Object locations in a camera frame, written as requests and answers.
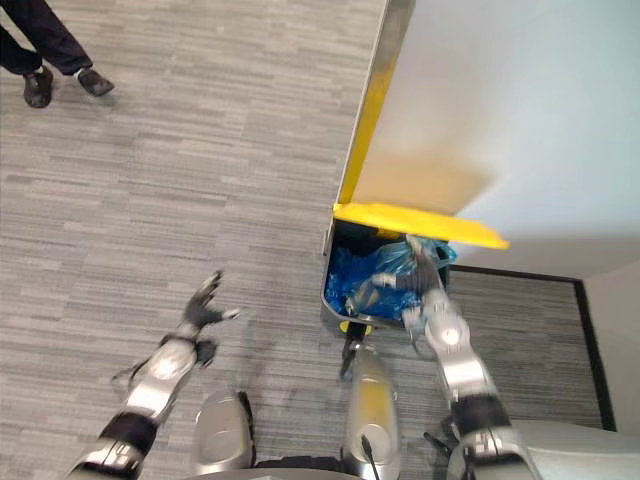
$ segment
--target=gray carpet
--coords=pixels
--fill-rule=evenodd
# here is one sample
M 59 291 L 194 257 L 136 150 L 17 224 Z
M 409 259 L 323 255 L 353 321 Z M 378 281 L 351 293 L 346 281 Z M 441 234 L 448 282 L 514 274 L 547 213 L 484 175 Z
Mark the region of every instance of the gray carpet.
M 143 478 L 189 474 L 217 389 L 248 390 L 260 459 L 337 454 L 348 391 L 319 320 L 319 252 L 382 1 L 50 3 L 117 90 L 93 99 L 57 75 L 35 111 L 0 75 L 0 477 L 63 478 L 114 413 L 110 376 L 218 267 L 219 303 L 243 317 L 211 330 L 218 356 Z M 452 290 L 514 417 L 599 424 L 570 285 L 454 273 Z M 399 333 L 372 342 L 398 386 L 402 478 L 432 478 L 435 365 Z

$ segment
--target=shoe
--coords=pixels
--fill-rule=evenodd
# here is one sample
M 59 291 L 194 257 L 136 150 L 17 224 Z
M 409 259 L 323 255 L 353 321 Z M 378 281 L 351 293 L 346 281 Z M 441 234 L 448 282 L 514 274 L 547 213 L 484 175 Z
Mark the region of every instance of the shoe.
M 101 97 L 115 88 L 115 85 L 104 78 L 93 68 L 83 68 L 78 74 L 78 82 L 90 95 Z
M 44 65 L 42 73 L 32 72 L 24 76 L 24 100 L 33 108 L 44 108 L 51 102 L 53 73 Z

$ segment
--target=robotic hand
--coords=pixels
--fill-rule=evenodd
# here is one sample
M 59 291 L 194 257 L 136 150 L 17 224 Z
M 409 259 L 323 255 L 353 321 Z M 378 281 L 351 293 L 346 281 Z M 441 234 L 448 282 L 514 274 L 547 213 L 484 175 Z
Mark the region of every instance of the robotic hand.
M 218 271 L 205 280 L 187 303 L 178 328 L 165 335 L 147 360 L 127 369 L 131 375 L 120 411 L 76 461 L 69 479 L 138 478 L 156 432 L 169 416 L 191 371 L 196 365 L 206 367 L 213 360 L 216 345 L 208 339 L 200 340 L 200 331 L 238 316 L 237 309 L 211 308 L 221 279 L 222 272 Z M 140 381 L 134 385 L 138 374 Z
M 413 335 L 424 332 L 435 353 L 442 388 L 460 435 L 456 450 L 460 458 L 452 456 L 451 461 L 463 465 L 458 469 L 462 478 L 496 478 L 500 475 L 495 472 L 498 468 L 504 470 L 504 478 L 540 480 L 526 446 L 511 426 L 487 367 L 471 348 L 469 325 L 444 291 L 430 253 L 411 235 L 406 236 L 406 242 L 416 261 L 415 270 L 402 276 L 376 274 L 371 281 L 378 286 L 413 290 L 421 298 L 420 307 L 403 312 L 403 321 L 412 343 Z

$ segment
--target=trash bag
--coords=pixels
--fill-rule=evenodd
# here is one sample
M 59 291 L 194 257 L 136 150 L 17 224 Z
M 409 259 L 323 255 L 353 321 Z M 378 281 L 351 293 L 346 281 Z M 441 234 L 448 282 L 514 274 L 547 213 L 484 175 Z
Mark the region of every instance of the trash bag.
M 431 252 L 439 269 L 455 261 L 456 253 L 446 243 L 427 238 L 419 240 L 426 251 Z M 445 258 L 440 258 L 437 249 L 445 253 Z M 415 267 L 411 248 L 405 242 L 383 245 L 364 257 L 338 247 L 329 264 L 325 298 L 342 315 L 362 313 L 400 321 L 403 310 L 420 305 L 418 295 L 412 291 L 376 287 L 370 278 L 376 273 L 406 274 Z

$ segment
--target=wall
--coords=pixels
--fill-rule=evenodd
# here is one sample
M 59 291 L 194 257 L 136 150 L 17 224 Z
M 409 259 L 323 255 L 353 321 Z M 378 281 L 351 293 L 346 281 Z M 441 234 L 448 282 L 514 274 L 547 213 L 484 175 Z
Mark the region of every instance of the wall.
M 463 264 L 586 278 L 640 259 L 639 22 L 635 0 L 417 0 L 354 201 L 512 242 Z
M 640 434 L 640 262 L 585 281 L 618 431 Z

